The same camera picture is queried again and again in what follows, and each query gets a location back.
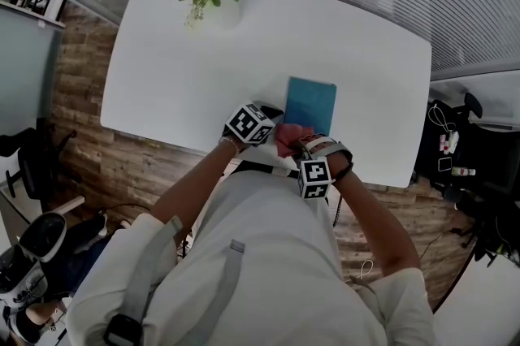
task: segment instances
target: frosted glass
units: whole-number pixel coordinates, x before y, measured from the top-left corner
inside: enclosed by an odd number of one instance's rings
[[[0,6],[0,134],[50,113],[62,31]]]

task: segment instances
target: blue book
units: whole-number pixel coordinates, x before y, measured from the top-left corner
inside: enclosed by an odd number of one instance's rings
[[[329,135],[335,103],[335,84],[291,77],[284,122],[312,127],[317,134]]]

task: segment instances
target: pink cloth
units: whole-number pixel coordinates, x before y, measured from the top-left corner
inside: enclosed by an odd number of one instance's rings
[[[276,127],[275,143],[278,149],[278,156],[281,158],[291,157],[297,154],[297,151],[290,149],[289,146],[296,140],[304,136],[314,134],[311,127],[302,127],[295,123],[281,123]]]

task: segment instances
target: floor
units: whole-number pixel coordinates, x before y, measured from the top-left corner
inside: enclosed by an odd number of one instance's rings
[[[56,67],[50,121],[56,125],[55,140],[72,129],[77,131],[77,138],[67,145],[62,161],[80,173],[83,181],[76,184],[64,179],[60,197],[77,193],[85,196],[84,208],[68,215],[71,223],[103,207],[108,209],[110,225],[115,227],[121,219],[132,221],[145,212],[203,154],[102,127],[99,115],[103,88],[117,27],[71,4],[67,4],[62,21],[66,29]],[[227,173],[233,168],[230,165]],[[421,179],[406,189],[368,186],[399,218],[420,255],[442,232],[469,226],[467,219],[443,201],[426,180]],[[333,220],[338,195],[332,194],[330,199]],[[373,257],[345,203],[335,234],[345,278],[359,275],[363,262]],[[471,249],[463,249],[461,242],[458,236],[443,233],[422,258],[432,308],[450,288],[470,254]],[[364,279],[380,277],[375,264]]]

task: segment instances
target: white table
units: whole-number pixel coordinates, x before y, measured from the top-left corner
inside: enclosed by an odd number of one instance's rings
[[[130,0],[106,79],[105,127],[210,151],[232,111],[259,99],[285,108],[288,78],[337,85],[331,136],[366,182],[405,187],[423,129],[430,44],[336,0],[241,0],[215,32],[184,26],[188,1]],[[274,166],[275,147],[244,158]]]

